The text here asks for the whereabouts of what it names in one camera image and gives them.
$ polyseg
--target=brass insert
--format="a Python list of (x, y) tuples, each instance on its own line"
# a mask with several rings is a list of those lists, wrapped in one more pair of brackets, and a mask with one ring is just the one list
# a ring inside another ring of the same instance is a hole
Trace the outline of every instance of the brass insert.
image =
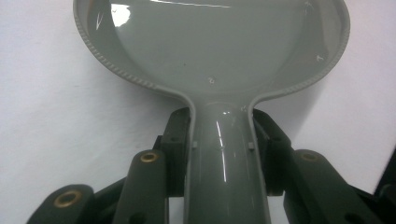
[(58, 208), (66, 208), (78, 202), (82, 197), (82, 193), (76, 189), (71, 189), (59, 195), (53, 205)]
[(152, 162), (158, 159), (158, 155), (154, 152), (147, 152), (140, 157), (142, 162)]

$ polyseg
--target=glossy plastic surface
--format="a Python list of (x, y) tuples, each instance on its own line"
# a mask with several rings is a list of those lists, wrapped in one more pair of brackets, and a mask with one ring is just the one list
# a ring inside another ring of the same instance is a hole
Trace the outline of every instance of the glossy plastic surface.
[(251, 110), (324, 77), (347, 44), (342, 0), (76, 0), (115, 74), (191, 108), (185, 223), (270, 223)]

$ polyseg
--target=spoon handle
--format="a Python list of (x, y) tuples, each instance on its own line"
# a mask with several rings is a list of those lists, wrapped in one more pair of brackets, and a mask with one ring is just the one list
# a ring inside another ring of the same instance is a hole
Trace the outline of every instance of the spoon handle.
[(244, 108), (228, 104), (197, 109), (191, 130), (184, 223), (271, 222), (249, 119)]

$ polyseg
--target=white surface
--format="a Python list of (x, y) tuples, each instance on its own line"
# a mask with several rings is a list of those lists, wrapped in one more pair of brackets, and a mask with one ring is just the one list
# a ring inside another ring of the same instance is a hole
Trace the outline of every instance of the white surface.
[[(396, 143), (396, 2), (346, 1), (351, 35), (318, 84), (257, 107), (343, 178), (372, 192)], [(0, 223), (25, 223), (53, 191), (121, 179), (184, 105), (108, 72), (89, 53), (72, 1), (0, 4)], [(286, 223), (271, 199), (273, 223)], [(172, 202), (181, 223), (181, 201)]]

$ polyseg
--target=mounting hole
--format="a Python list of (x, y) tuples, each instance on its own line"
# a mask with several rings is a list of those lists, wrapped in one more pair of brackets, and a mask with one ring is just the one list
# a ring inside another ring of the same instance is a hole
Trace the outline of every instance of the mounting hole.
[(59, 195), (53, 205), (58, 208), (66, 208), (78, 202), (82, 197), (82, 193), (76, 189), (69, 190)]
[(347, 222), (352, 223), (352, 224), (366, 224), (366, 222), (361, 218), (360, 216), (353, 214), (353, 213), (347, 213), (345, 215), (345, 219)]
[(135, 213), (129, 217), (129, 224), (144, 224), (147, 218), (144, 213)]
[(305, 152), (301, 155), (301, 158), (305, 161), (317, 161), (318, 157), (312, 153)]
[(158, 155), (153, 152), (147, 152), (140, 157), (142, 162), (152, 162), (158, 159)]

